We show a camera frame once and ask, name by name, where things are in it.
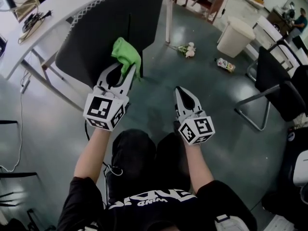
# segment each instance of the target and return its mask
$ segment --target gray floor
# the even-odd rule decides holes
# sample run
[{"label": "gray floor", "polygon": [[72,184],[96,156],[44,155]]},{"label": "gray floor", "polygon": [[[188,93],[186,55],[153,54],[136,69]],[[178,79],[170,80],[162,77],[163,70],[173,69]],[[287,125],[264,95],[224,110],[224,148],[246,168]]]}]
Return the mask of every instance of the gray floor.
[{"label": "gray floor", "polygon": [[[234,112],[236,102],[257,93],[253,83],[244,76],[251,60],[241,53],[234,59],[217,51],[220,31],[197,19],[180,6],[174,8],[172,44],[194,42],[196,55],[192,59],[167,47],[165,43],[166,7],[162,8],[156,40],[144,51],[145,78],[135,82],[130,92],[132,103],[128,113],[112,134],[114,139],[122,130],[139,128],[148,132],[155,142],[172,131],[175,117],[173,89],[180,85],[193,92],[206,113],[212,117],[216,134],[202,145],[206,162],[216,179],[230,185],[258,219],[259,229],[271,215],[258,202],[277,175],[285,146],[287,125],[271,107],[265,131],[256,132]],[[223,57],[236,65],[229,74],[218,68],[214,58]],[[10,81],[0,78],[0,117],[20,121],[19,68]],[[77,90],[52,73],[54,85],[83,105],[90,91],[83,84],[66,77]],[[38,177],[1,179],[0,194],[11,191],[18,207],[1,208],[10,218],[28,223],[26,210],[33,208],[40,223],[56,225],[68,193],[75,163],[87,143],[82,113],[75,110],[50,91],[31,79],[23,99],[23,149],[16,172],[36,171]],[[246,111],[261,121],[265,100],[246,107]],[[0,127],[0,164],[12,168],[17,160],[19,129],[16,125]],[[110,147],[107,162],[110,162]],[[104,194],[101,175],[98,186]]]}]

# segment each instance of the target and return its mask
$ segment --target black chair back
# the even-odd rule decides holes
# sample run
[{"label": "black chair back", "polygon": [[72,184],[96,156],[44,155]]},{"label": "black chair back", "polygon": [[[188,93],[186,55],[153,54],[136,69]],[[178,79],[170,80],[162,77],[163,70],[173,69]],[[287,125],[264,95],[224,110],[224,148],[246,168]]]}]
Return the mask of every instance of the black chair back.
[{"label": "black chair back", "polygon": [[280,112],[285,121],[291,121],[306,112],[305,107],[298,101],[294,92],[284,82],[291,81],[302,99],[308,106],[308,66],[298,67],[291,78],[288,72],[282,67],[277,59],[263,47],[260,47],[257,65],[256,88],[261,92],[280,85],[281,88],[266,98]]},{"label": "black chair back", "polygon": [[162,1],[95,1],[74,18],[56,65],[93,88],[101,72],[116,62],[111,52],[119,37],[138,52],[154,42]]}]

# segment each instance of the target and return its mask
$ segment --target power strip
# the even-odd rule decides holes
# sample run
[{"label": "power strip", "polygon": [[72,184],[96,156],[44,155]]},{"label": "power strip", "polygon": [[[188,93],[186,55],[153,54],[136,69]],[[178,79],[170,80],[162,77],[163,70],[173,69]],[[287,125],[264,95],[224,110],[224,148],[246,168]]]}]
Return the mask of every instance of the power strip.
[{"label": "power strip", "polygon": [[20,88],[20,93],[23,94],[25,92],[25,90],[27,89],[27,86],[29,85],[30,80],[27,79],[25,84]]}]

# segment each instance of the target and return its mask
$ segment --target green cloth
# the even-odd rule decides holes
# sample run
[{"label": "green cloth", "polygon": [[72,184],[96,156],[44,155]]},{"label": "green cloth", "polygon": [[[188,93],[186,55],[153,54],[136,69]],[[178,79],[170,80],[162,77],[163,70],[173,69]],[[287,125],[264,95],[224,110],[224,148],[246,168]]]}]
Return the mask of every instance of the green cloth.
[{"label": "green cloth", "polygon": [[141,57],[136,49],[123,38],[118,38],[114,43],[111,56],[115,57],[123,64],[121,68],[122,75],[125,75],[129,66],[136,65],[136,76],[140,79]]}]

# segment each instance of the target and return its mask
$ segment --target white trash bin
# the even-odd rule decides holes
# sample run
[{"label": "white trash bin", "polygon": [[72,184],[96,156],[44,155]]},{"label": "white trash bin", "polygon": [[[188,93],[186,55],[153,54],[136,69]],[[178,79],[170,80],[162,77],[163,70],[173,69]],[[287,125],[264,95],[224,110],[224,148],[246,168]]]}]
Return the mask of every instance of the white trash bin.
[{"label": "white trash bin", "polygon": [[218,40],[217,49],[230,57],[235,57],[255,38],[251,26],[229,16],[228,24]]}]

